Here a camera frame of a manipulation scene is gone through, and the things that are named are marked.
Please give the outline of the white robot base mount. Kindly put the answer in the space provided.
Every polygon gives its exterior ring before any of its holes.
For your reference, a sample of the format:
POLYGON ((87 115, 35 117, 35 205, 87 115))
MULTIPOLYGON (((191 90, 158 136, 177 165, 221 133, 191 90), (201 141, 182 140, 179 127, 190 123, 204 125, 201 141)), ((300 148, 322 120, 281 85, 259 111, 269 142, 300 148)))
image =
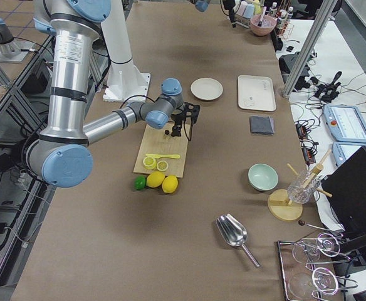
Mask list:
POLYGON ((110 14, 101 23, 101 27, 111 61, 104 101, 143 102, 141 96, 147 95, 150 74, 140 72, 133 62, 121 1, 111 2, 110 14))

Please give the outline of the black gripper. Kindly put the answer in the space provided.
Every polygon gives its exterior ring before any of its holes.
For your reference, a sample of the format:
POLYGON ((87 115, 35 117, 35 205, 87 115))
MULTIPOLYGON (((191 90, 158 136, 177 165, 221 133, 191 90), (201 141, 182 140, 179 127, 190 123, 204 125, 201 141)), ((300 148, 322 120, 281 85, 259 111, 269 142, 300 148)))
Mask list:
POLYGON ((182 106, 176 108, 171 115, 171 119, 174 121, 174 126, 172 127, 171 136, 180 137, 183 122, 186 118, 190 118, 191 125, 197 122, 197 118, 200 112, 200 105, 194 105, 189 102, 184 102, 182 106))
POLYGON ((236 20, 235 20, 235 10, 236 1, 235 0, 220 0, 220 5, 222 7, 222 12, 229 17, 229 21, 233 28, 236 27, 236 20))

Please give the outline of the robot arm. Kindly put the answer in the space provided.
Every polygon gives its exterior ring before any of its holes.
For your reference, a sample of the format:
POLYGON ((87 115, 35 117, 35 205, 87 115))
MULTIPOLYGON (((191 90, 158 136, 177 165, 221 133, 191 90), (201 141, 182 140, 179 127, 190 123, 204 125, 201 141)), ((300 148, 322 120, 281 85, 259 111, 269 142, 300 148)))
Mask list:
POLYGON ((183 100, 175 78, 162 82, 155 101, 137 100, 150 75, 133 63, 120 1, 35 1, 34 23, 55 37, 48 123, 26 152, 28 167, 43 181, 56 187, 78 185, 93 168, 88 146, 136 122, 161 129, 173 120, 174 135, 186 118, 196 122, 200 107, 183 100), (110 58, 105 96, 126 106, 86 124, 92 46, 98 38, 104 39, 110 58))
MULTIPOLYGON (((195 8, 200 12, 205 12, 210 4, 208 0, 188 0, 191 4, 195 6, 195 8)), ((227 16, 231 22, 233 28, 236 27, 236 18, 235 18, 235 10, 236 2, 235 0, 223 0, 220 1, 219 4, 222 7, 223 13, 227 12, 227 16)))

